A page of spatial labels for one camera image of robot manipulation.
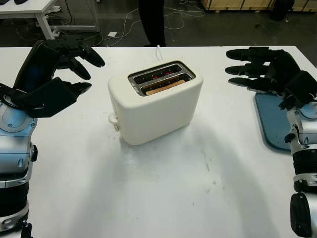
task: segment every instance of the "person's leg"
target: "person's leg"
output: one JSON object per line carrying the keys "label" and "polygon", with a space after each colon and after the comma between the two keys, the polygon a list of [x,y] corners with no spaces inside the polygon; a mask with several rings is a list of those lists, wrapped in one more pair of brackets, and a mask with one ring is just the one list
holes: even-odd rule
{"label": "person's leg", "polygon": [[152,46],[165,46],[164,0],[139,0],[143,28]]}

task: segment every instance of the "white toaster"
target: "white toaster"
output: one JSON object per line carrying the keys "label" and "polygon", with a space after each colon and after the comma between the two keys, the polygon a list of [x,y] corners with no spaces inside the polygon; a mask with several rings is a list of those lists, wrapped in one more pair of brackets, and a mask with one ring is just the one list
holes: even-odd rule
{"label": "white toaster", "polygon": [[183,60],[162,60],[136,73],[111,78],[109,122],[123,139],[139,145],[190,123],[203,77]]}

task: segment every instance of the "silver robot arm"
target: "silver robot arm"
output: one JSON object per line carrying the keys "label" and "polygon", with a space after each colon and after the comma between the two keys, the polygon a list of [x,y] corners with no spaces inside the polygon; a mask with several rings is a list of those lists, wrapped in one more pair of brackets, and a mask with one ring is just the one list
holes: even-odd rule
{"label": "silver robot arm", "polygon": [[38,41],[21,67],[13,88],[0,83],[0,237],[14,229],[31,238],[27,223],[27,194],[38,150],[31,142],[37,118],[49,118],[76,102],[90,83],[64,82],[53,78],[57,69],[70,69],[89,80],[90,75],[75,59],[81,57],[97,67],[103,59],[81,36]]}
{"label": "silver robot arm", "polygon": [[0,232],[27,220],[27,195],[37,148],[31,135],[37,119],[0,101]]}
{"label": "silver robot arm", "polygon": [[226,68],[229,74],[248,76],[231,78],[229,83],[260,93],[271,92],[283,100],[279,107],[287,110],[291,127],[285,143],[290,143],[296,174],[291,228],[300,237],[317,238],[317,81],[301,71],[283,50],[250,47],[228,51],[227,57],[251,62]]}
{"label": "silver robot arm", "polygon": [[294,189],[291,198],[291,226],[302,237],[317,238],[317,102],[287,112],[294,159]]}

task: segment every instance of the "dark floor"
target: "dark floor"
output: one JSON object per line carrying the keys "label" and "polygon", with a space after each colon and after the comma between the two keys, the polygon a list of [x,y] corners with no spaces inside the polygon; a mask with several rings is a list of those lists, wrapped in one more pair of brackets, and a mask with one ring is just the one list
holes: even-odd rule
{"label": "dark floor", "polygon": [[[137,0],[101,0],[95,3],[100,28],[104,38],[110,31],[118,32],[122,36],[123,24],[127,13],[137,8]],[[91,13],[87,8],[86,0],[68,0],[69,8],[76,18],[76,24],[91,25],[94,23]],[[189,5],[180,5],[179,0],[166,0],[165,6],[188,11],[198,11]],[[69,18],[65,3],[59,0],[58,5],[62,11],[56,13],[58,16]],[[173,10],[166,9],[165,14]],[[202,15],[199,12],[189,13]],[[138,21],[139,15],[135,11],[129,15],[125,32],[127,33],[131,24]],[[28,29],[32,33],[38,33],[43,37],[41,30],[36,28],[35,23],[29,21]],[[281,22],[269,19],[269,13],[261,12],[222,12],[220,14],[207,12],[202,17],[183,15],[185,26],[182,29],[165,29],[166,43],[171,47],[178,46],[262,46],[262,45],[295,45],[316,66],[317,65],[317,16],[314,13],[289,13]],[[62,21],[55,17],[53,24],[61,24]],[[173,14],[165,18],[165,25],[169,28],[182,26],[180,14]],[[35,39],[37,35],[30,34],[25,19],[7,19],[0,24],[0,47],[23,47],[32,46],[34,41],[22,40]],[[85,38],[93,36],[94,33],[84,33]],[[100,36],[87,41],[90,45],[97,43]],[[118,39],[111,39],[100,44],[101,47],[112,45]],[[123,38],[115,46],[118,47],[141,47],[148,44],[140,22],[134,24],[129,35]]]}

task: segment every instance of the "white table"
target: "white table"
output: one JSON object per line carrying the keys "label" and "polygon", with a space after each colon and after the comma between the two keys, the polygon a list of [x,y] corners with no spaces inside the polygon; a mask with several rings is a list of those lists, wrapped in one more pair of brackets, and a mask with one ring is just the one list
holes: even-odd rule
{"label": "white table", "polygon": [[54,5],[56,0],[28,0],[16,5],[14,0],[0,5],[0,19],[6,18],[36,18],[46,39],[54,39],[45,14]]}
{"label": "white table", "polygon": [[[204,76],[190,125],[140,146],[108,123],[107,82],[122,68],[157,60],[151,48],[96,48],[104,68],[85,64],[93,87],[50,119],[40,119],[30,182],[36,238],[295,238],[290,228],[293,160],[263,143],[254,92],[227,83],[234,47],[162,48]],[[285,49],[302,70],[315,67]],[[0,48],[0,80],[12,86],[30,48]],[[69,70],[65,81],[79,78]]]}

